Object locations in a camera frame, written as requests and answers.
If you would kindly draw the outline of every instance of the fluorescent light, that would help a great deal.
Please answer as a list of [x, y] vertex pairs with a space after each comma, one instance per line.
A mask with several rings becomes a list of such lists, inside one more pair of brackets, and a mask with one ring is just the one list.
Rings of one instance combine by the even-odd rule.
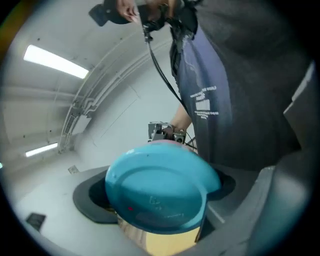
[[44, 151], [55, 149], [56, 147], [58, 147], [58, 143], [53, 143], [53, 144], [50, 144], [47, 146], [39, 147], [37, 149], [25, 152], [25, 156], [28, 158], [28, 157], [34, 156], [36, 154], [42, 153]]
[[80, 67], [65, 58], [32, 44], [26, 49], [23, 59], [27, 62], [33, 62], [55, 70], [60, 70], [81, 79], [85, 78], [89, 72], [85, 68]]

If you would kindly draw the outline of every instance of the ceiling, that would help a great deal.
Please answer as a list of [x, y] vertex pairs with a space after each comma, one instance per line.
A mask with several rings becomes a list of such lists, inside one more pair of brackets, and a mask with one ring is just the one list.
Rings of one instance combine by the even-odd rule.
[[[107, 22], [99, 27], [91, 19], [88, 11], [101, 1], [47, 1], [11, 43], [1, 67], [1, 162], [7, 167], [20, 169], [29, 164], [26, 151], [58, 142], [74, 99], [96, 97], [121, 76], [121, 70], [128, 72], [128, 67], [148, 54], [139, 25]], [[170, 35], [160, 32], [156, 37], [161, 42]], [[89, 74], [81, 79], [24, 61], [29, 45], [65, 58], [89, 70]]]

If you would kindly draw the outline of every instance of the white graphic on shirt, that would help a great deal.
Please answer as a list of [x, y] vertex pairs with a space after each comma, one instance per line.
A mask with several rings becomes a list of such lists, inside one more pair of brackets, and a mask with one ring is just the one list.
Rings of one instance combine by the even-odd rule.
[[219, 115], [219, 112], [217, 112], [217, 111], [210, 111], [210, 100], [206, 99], [206, 94], [205, 94], [205, 92], [215, 91], [216, 89], [217, 89], [216, 86], [206, 87], [206, 88], [203, 88], [198, 93], [190, 95], [190, 98], [196, 97], [195, 98], [196, 111], [194, 111], [194, 113], [198, 117], [201, 117], [202, 119], [206, 120], [208, 118], [208, 116]]

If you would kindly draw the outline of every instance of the gray t-shirt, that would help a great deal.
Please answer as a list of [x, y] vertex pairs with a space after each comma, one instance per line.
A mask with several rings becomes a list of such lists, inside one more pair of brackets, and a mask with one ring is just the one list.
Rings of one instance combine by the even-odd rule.
[[261, 170], [299, 148], [283, 112], [311, 62], [265, 0], [204, 0], [177, 83], [207, 162]]

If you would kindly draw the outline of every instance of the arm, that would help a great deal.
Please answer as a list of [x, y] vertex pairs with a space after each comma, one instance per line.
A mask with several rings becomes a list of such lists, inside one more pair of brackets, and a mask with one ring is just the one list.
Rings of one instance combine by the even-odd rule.
[[187, 130], [191, 125], [191, 122], [190, 116], [187, 114], [185, 108], [180, 104], [170, 123], [177, 130]]

